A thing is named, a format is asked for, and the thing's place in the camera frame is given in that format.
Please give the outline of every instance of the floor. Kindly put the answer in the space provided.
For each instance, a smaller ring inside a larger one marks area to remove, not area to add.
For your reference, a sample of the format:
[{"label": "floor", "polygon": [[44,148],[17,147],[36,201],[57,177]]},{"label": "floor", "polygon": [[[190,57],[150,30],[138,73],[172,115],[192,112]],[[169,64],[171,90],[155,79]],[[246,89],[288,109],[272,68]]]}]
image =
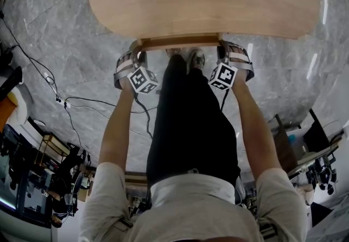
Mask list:
[{"label": "floor", "polygon": [[[327,14],[324,14],[325,4],[328,4]],[[330,90],[348,61],[348,11],[349,0],[322,0],[318,25],[298,40],[225,36],[227,40],[249,47],[256,74],[249,87],[266,120],[270,121],[278,113],[285,124],[296,125],[304,120],[309,108]],[[133,40],[104,28],[91,12],[88,0],[6,0],[4,14],[25,51],[52,70],[63,98],[82,96],[116,104],[120,94],[113,86],[116,60]],[[0,37],[5,44],[14,43],[2,22]],[[204,74],[209,76],[215,66],[215,48],[205,48],[204,51],[207,57]],[[16,63],[24,68],[25,83],[34,100],[32,118],[43,121],[45,130],[54,132],[62,141],[79,144],[69,116],[55,102],[53,91],[18,49],[14,54]],[[160,80],[167,61],[161,51],[148,55],[148,66]],[[214,91],[222,101],[223,93]],[[148,108],[156,106],[158,100],[156,94],[140,96],[140,101]],[[95,102],[71,100],[71,103],[92,106],[107,117],[113,110],[113,107]],[[134,105],[134,110],[141,109]],[[82,145],[90,152],[92,163],[96,165],[107,119],[90,108],[72,107],[69,111]],[[232,94],[227,98],[224,113],[236,132],[241,133],[238,107]],[[150,111],[150,114],[152,131],[156,110]],[[324,115],[324,120],[331,119],[330,114]],[[144,172],[146,169],[151,144],[146,133],[146,121],[145,114],[131,116],[129,171]],[[213,131],[207,129],[205,134],[213,134]],[[241,134],[237,142],[241,169],[248,171]]]}]

